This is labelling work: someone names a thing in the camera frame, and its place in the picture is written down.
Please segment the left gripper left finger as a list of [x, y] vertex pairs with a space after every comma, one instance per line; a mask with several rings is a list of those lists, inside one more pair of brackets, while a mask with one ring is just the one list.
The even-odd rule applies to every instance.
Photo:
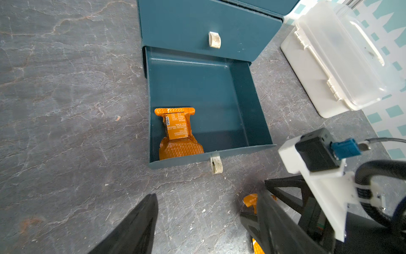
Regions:
[[91, 254], [150, 254], [158, 219], [156, 194], [147, 195]]

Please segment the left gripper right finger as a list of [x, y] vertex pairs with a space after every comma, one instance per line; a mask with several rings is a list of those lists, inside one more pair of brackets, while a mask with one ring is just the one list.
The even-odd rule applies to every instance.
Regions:
[[264, 190], [258, 194], [257, 216], [261, 248], [266, 254], [325, 254]]

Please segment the teal bottom drawer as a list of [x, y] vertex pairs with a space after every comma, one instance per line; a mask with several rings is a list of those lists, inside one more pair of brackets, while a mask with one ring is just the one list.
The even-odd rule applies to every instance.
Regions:
[[[250, 63], [182, 51], [143, 48], [149, 89], [149, 167], [161, 169], [254, 153], [274, 146]], [[204, 153], [160, 160], [166, 131], [157, 108], [194, 108], [191, 131]]]

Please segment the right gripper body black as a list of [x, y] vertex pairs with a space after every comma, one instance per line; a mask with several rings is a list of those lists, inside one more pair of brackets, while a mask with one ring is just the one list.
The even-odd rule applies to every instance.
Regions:
[[303, 211], [299, 226], [325, 251], [334, 251], [336, 239], [330, 222], [309, 189], [302, 190], [301, 194]]

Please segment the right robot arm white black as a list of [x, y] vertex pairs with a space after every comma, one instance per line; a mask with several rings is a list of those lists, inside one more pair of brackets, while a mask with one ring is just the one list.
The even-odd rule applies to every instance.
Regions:
[[289, 172], [244, 198], [240, 220], [256, 254], [403, 254], [406, 202], [385, 212], [377, 176], [406, 177], [406, 164], [373, 160], [345, 172], [346, 160], [386, 138], [337, 142], [326, 129], [286, 141], [279, 155]]

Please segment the dark teal drawer cabinet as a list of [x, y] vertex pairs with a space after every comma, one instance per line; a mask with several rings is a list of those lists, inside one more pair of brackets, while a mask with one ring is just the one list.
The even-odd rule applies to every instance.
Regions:
[[298, 1], [138, 1], [143, 44], [253, 62]]

